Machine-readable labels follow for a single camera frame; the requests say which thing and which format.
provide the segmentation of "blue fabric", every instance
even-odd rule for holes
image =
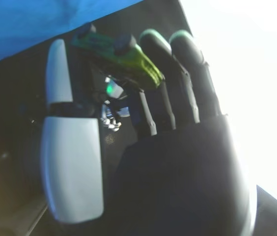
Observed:
[[[141,0],[0,0],[0,60]]]

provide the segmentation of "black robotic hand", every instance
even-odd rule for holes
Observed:
[[[186,31],[169,44],[147,30],[139,44],[166,84],[141,94],[148,118],[130,107],[139,141],[116,171],[103,235],[251,235],[256,185],[237,157],[202,52]],[[157,135],[144,128],[151,117]]]

